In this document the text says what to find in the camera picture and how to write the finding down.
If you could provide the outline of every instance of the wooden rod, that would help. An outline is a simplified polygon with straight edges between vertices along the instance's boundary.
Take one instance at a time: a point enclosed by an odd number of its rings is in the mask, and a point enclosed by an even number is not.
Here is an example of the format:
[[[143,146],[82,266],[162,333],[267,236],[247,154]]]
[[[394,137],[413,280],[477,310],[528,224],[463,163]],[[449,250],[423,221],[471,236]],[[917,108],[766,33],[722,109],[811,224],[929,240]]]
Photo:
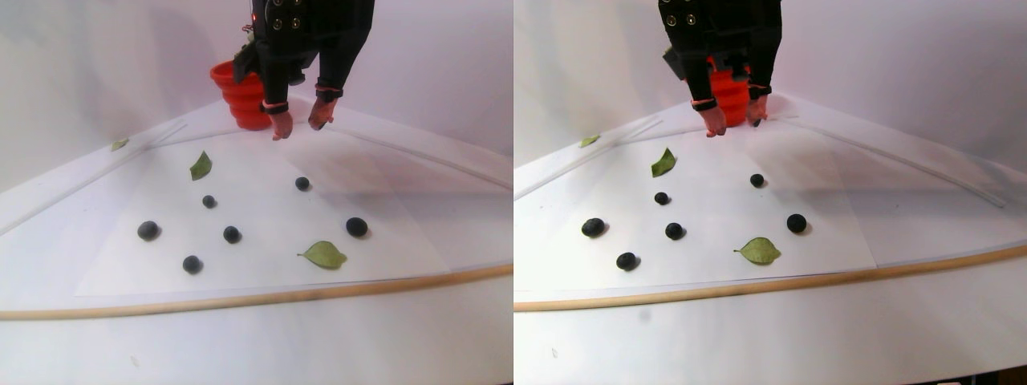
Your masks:
[[[1027,245],[1003,248],[995,252],[982,253],[973,256],[953,258],[942,261],[921,262],[903,266],[876,269],[846,271],[814,275],[808,277],[789,278],[767,282],[728,284],[716,287],[702,287],[677,292],[644,294],[637,296],[594,298],[585,300],[517,302],[515,312],[553,311],[598,309],[618,306],[634,306],[702,300],[708,298],[744,296],[748,294],[783,292],[796,288],[822,287],[843,283],[867,282],[880,279],[897,278],[915,274],[924,274],[944,270],[959,269],[972,266],[1005,261],[1027,255]]]
[[[303,291],[269,293],[254,296],[214,298],[208,300],[167,302],[159,304],[118,306],[92,309],[59,309],[59,310],[17,310],[0,311],[0,320],[29,319],[76,319],[126,317],[134,315],[149,315],[177,313],[184,311],[227,309],[243,306],[283,304],[290,302],[327,300],[333,298],[371,296],[387,293],[410,292],[429,287],[448,286],[468,283],[483,279],[496,278],[514,273],[514,264],[487,267],[476,270],[439,274],[425,277],[397,279],[384,282],[354,284],[348,286],[310,288]]]

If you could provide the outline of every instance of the dark berry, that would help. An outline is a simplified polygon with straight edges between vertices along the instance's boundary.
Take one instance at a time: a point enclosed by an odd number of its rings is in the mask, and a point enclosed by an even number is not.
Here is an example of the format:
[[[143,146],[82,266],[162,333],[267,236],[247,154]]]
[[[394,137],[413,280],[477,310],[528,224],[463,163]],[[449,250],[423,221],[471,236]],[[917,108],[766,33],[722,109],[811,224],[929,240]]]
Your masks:
[[[617,257],[617,267],[624,271],[634,269],[636,262],[638,262],[638,258],[635,257],[634,253],[624,253]]]
[[[200,261],[196,256],[189,256],[186,257],[185,261],[182,261],[182,268],[189,274],[196,274],[203,270],[203,261]]]
[[[659,205],[664,205],[671,202],[671,198],[667,196],[667,193],[662,192],[656,193],[656,196],[653,197],[653,199],[656,199],[656,203],[659,203]]]
[[[152,240],[157,237],[158,233],[160,233],[160,228],[157,227],[157,224],[153,223],[153,221],[146,221],[143,222],[142,225],[139,225],[139,230],[136,231],[136,233],[139,234],[140,238]]]
[[[679,224],[672,223],[670,225],[667,225],[667,229],[663,230],[663,233],[667,234],[668,238],[678,240],[681,239],[681,237],[685,236],[685,229],[682,228],[681,225]]]
[[[793,233],[801,233],[806,230],[806,218],[798,214],[788,217],[788,229]]]
[[[350,218],[346,221],[346,232],[354,237],[362,237],[368,233],[368,223],[356,217]]]
[[[603,230],[606,230],[606,224],[599,218],[593,218],[584,221],[584,225],[581,225],[581,233],[592,238],[602,234]]]
[[[242,237],[242,234],[239,234],[239,229],[236,229],[235,226],[226,227],[224,235],[228,243],[238,242],[239,238]]]
[[[307,189],[310,188],[310,180],[306,177],[297,178],[296,188],[300,189],[300,191],[307,191]]]
[[[749,177],[749,183],[753,184],[753,187],[757,188],[763,186],[763,176],[759,174],[753,174],[752,177]]]

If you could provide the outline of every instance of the small leaf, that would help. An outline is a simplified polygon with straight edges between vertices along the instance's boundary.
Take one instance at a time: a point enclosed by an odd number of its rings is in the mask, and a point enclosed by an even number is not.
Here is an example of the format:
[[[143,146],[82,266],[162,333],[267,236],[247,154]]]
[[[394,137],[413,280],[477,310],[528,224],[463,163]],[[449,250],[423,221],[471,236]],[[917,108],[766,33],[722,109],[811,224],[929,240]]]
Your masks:
[[[671,153],[671,149],[663,150],[663,157],[659,158],[659,160],[655,163],[652,163],[652,178],[667,174],[667,171],[674,168],[674,165],[677,163],[678,158],[674,157],[674,154]]]
[[[116,151],[117,149],[125,147],[125,145],[127,143],[128,143],[128,139],[122,139],[120,141],[114,142],[114,143],[111,144],[111,151]]]
[[[203,151],[202,154],[199,154],[196,164],[189,167],[189,172],[192,174],[193,181],[206,177],[207,172],[211,172],[211,158],[206,156],[206,151]]]
[[[588,145],[591,145],[593,143],[596,143],[596,141],[598,141],[598,140],[599,140],[599,136],[588,137],[588,138],[582,139],[581,140],[581,146],[578,146],[578,148],[582,148],[582,147],[588,146]]]
[[[339,249],[335,248],[335,244],[327,240],[314,243],[310,248],[307,248],[307,253],[297,254],[297,256],[306,257],[314,265],[332,270],[338,269],[346,262],[346,255],[339,253]]]
[[[749,262],[754,264],[769,264],[777,259],[777,257],[781,257],[781,252],[773,246],[770,239],[764,237],[753,238],[740,251],[736,249],[734,252],[741,253],[743,257],[746,257]]]

